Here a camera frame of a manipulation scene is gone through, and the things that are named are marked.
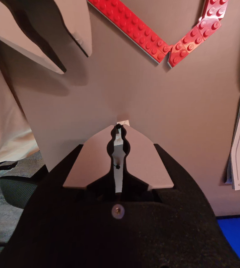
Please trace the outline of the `white plate brick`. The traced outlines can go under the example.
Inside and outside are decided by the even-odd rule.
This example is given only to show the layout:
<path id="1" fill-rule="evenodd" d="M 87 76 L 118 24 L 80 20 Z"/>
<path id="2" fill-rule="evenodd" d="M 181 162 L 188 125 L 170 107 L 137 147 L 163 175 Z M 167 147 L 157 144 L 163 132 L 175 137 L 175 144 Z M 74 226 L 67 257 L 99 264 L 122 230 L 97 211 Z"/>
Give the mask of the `white plate brick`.
<path id="1" fill-rule="evenodd" d="M 119 122 L 117 122 L 117 125 L 118 124 L 120 124 L 120 125 L 126 124 L 126 125 L 130 126 L 129 120 L 119 121 Z M 116 130 L 116 136 L 115 136 L 115 141 L 114 141 L 114 146 L 118 146 L 118 145 L 123 145 L 123 139 L 121 136 L 121 128 Z"/>

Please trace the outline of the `blue plastic bin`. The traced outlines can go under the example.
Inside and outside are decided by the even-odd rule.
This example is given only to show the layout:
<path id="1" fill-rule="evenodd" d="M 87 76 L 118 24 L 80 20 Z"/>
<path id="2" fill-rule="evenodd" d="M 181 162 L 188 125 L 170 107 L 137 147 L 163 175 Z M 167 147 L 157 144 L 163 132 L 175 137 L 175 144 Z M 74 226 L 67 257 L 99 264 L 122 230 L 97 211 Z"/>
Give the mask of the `blue plastic bin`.
<path id="1" fill-rule="evenodd" d="M 240 215 L 218 216 L 216 219 L 224 236 L 240 258 Z"/>

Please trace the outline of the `grey desk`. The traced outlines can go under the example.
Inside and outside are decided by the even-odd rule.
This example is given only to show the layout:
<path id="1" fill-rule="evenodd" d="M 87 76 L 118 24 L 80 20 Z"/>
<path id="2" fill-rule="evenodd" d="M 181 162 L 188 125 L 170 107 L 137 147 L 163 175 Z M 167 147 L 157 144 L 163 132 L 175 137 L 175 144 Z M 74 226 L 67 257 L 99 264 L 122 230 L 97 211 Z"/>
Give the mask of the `grey desk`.
<path id="1" fill-rule="evenodd" d="M 53 1 L 21 2 L 67 69 L 59 75 L 16 60 L 15 86 L 50 170 L 76 145 L 128 119 L 190 173 L 217 216 L 240 214 L 240 190 L 223 183 L 240 98 L 240 1 L 229 1 L 221 28 L 173 68 L 91 5 L 87 58 Z"/>

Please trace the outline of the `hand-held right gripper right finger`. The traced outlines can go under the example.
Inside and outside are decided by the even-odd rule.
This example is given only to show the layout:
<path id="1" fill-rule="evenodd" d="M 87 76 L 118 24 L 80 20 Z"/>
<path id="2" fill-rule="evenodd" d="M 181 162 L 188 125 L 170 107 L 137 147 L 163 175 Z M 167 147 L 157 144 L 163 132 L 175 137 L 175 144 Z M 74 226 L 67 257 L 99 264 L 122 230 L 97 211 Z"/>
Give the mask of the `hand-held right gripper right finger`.
<path id="1" fill-rule="evenodd" d="M 148 188 L 173 188 L 174 184 L 153 144 L 129 125 L 122 125 L 129 152 L 126 153 L 127 172 L 146 183 Z"/>

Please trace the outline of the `black mesh chair seat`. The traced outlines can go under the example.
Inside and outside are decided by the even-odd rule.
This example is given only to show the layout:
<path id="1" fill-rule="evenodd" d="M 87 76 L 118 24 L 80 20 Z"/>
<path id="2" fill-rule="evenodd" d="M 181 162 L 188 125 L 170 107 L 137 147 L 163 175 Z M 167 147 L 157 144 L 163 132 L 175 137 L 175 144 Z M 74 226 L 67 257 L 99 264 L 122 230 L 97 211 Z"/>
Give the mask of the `black mesh chair seat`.
<path id="1" fill-rule="evenodd" d="M 11 206 L 24 209 L 37 186 L 48 173 L 46 165 L 43 165 L 30 178 L 20 176 L 0 177 L 0 188 L 5 201 Z"/>

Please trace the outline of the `red brick heart frame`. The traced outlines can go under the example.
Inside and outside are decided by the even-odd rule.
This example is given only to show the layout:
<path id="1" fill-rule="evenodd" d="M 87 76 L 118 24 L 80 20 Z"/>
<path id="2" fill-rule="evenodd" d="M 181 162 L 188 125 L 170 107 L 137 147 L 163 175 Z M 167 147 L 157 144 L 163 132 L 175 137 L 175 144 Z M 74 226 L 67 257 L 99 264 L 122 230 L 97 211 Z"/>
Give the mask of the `red brick heart frame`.
<path id="1" fill-rule="evenodd" d="M 171 68 L 221 27 L 221 20 L 228 5 L 228 0 L 205 1 L 198 23 L 176 44 L 168 45 L 123 2 L 119 0 L 90 0 L 87 2 L 157 63 L 161 63 L 169 54 L 168 64 Z"/>

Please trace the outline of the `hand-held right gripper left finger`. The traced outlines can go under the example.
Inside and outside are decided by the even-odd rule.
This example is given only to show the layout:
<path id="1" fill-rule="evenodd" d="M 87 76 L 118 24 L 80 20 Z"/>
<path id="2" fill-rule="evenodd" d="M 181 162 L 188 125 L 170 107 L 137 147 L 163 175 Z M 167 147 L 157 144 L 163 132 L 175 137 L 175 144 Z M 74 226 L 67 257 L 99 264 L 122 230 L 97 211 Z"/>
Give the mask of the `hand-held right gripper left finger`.
<path id="1" fill-rule="evenodd" d="M 84 143 L 63 187 L 87 188 L 114 171 L 112 154 L 116 132 L 116 126 L 110 125 Z"/>

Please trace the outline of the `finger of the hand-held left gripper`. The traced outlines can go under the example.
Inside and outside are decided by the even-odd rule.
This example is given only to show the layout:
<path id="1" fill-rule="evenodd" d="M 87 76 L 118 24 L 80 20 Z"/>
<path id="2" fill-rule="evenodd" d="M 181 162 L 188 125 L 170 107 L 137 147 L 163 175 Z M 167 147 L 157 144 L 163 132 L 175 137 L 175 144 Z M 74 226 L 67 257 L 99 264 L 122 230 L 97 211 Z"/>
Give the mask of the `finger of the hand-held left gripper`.
<path id="1" fill-rule="evenodd" d="M 0 1 L 0 40 L 47 69 L 58 74 L 67 71 L 18 1 Z"/>
<path id="2" fill-rule="evenodd" d="M 55 0 L 62 24 L 86 57 L 92 54 L 92 30 L 86 0 Z"/>

